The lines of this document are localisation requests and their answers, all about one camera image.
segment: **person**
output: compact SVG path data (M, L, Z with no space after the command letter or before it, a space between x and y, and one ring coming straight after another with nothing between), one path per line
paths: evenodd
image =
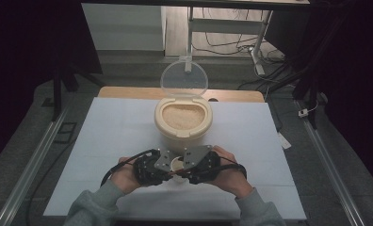
M219 156L236 162L232 153L219 146L213 151ZM230 164L221 158L221 165ZM263 202L257 190L249 184L242 172L237 169L226 169L219 173L213 186L235 195L235 201L241 210L240 226L285 225L277 208L272 202ZM73 202L66 218L66 226L76 225L110 225L118 213L117 199L130 194L139 188L140 184L134 176L133 166L125 165L112 174L109 180L95 193L83 191Z

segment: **clear plastic lid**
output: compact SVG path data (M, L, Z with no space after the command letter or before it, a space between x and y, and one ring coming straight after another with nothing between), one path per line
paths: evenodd
M180 59L163 72L161 88L172 96L202 96L208 86L204 69L190 59Z

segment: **gray carpet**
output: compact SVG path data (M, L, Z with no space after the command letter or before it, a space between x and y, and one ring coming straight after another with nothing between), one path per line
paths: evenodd
M117 56L101 53L104 74L98 78L109 86L159 87L160 75L174 59L162 56L127 55ZM244 82L256 80L251 60L234 59L196 59L206 70L210 89L236 89ZM270 72L275 66L266 66ZM63 218L47 218L42 213L56 186L57 180L66 164L72 145L58 159L47 175L44 175L57 156L69 145L69 140L79 133L89 105L97 96L99 88L81 76L77 76L80 89L75 102L65 119L65 125L56 136L41 169L30 187L24 202L12 225L26 225L26 209L33 191L44 178L34 195L30 207L30 225L60 225ZM247 85L243 89L255 89L257 84ZM52 117L52 107L47 98L53 97L52 83L39 86L35 91L34 104L30 107L17 132L13 135L0 155L0 210L17 182L31 154ZM314 145L309 138L302 119L297 116L297 108L291 97L292 88L280 89L267 97L274 122L292 147L285 150L286 159L292 171L307 222L301 225L350 225L345 211L332 188L332 184L322 167ZM63 90L65 99L70 94ZM318 132L330 150L353 199L356 201L366 225L373 225L373 178L363 163L350 148L343 137L329 123L323 113L323 105L317 109Z

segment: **person's left hand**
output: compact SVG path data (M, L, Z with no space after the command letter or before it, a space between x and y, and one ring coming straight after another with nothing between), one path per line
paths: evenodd
M127 160L129 157L121 157L119 163ZM125 164L123 167L115 171L110 180L122 191L124 194L129 194L135 189L140 187L135 175L134 175L134 163L135 160L129 164Z

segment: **forearm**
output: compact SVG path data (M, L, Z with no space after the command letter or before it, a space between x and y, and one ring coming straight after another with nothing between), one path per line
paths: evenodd
M122 196L124 194L111 181L95 193L83 191L72 204L65 225L110 225L118 213L116 201Z
M241 210L240 226L285 225L274 203L263 202L256 189L235 201Z

